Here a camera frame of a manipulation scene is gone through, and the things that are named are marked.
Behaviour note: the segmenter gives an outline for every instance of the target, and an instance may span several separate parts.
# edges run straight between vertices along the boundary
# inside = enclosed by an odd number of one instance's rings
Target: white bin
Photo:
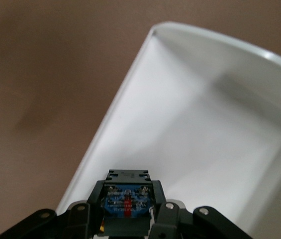
[[[281,185],[281,57],[178,23],[150,31],[57,213],[109,169],[148,169],[166,197],[252,232]]]

